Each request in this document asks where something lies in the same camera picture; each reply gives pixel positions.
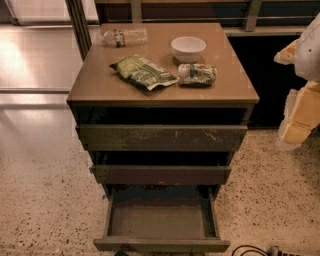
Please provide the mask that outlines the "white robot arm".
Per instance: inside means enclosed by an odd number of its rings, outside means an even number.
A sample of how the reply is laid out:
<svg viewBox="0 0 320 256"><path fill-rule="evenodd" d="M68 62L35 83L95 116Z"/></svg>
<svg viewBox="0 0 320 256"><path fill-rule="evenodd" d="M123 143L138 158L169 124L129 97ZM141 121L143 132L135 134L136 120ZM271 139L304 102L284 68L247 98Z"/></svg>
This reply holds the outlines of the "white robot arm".
<svg viewBox="0 0 320 256"><path fill-rule="evenodd" d="M307 81L300 90L289 91L278 129L278 149L291 151L320 124L320 13L298 39L275 55L274 61L293 64L295 74Z"/></svg>

